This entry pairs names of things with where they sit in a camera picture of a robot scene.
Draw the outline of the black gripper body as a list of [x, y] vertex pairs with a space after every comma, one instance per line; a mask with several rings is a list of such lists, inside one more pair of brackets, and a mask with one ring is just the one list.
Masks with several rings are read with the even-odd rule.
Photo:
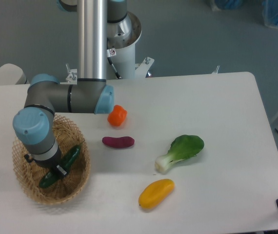
[[60, 166], [60, 162], [58, 161], [53, 161], [53, 160], [38, 161], [38, 165], [40, 167], [47, 168], [56, 174], [60, 174], [59, 169], [57, 168], [57, 166]]

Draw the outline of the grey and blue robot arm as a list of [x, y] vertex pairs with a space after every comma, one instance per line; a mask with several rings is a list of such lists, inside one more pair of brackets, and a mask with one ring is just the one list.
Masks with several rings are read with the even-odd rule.
[[58, 177], [68, 175], [53, 134], [55, 113], [108, 114], [114, 107], [114, 89], [106, 83], [107, 24], [127, 16], [124, 0], [77, 1], [79, 63], [76, 84], [60, 84], [54, 76], [36, 75], [24, 108], [13, 118], [16, 136], [34, 162]]

